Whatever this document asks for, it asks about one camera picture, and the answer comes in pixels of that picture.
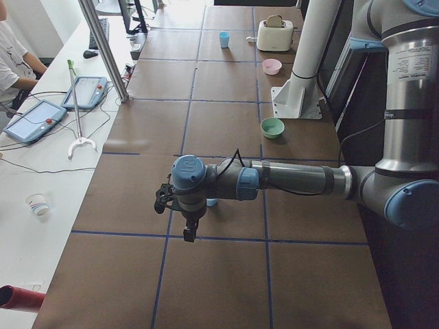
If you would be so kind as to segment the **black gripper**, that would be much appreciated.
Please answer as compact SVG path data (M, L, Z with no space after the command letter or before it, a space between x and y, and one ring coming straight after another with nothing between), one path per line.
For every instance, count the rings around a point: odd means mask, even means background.
M195 211L182 211L182 215L186 219L185 228L183 230L183 238L186 242L194 242L196 240L199 220L205 213L206 206Z

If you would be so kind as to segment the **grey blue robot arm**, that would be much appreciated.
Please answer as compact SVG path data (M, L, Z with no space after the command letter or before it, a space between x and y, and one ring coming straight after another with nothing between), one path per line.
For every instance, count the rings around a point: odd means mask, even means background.
M156 192L154 208L181 212L183 236L194 241L208 199L253 200L275 188L304 196L341 195L389 222L418 229L438 221L438 171L431 155L438 113L438 2L356 1L350 46L388 51L383 158L372 167L330 168L268 161L220 164L193 155L174 161L169 180Z

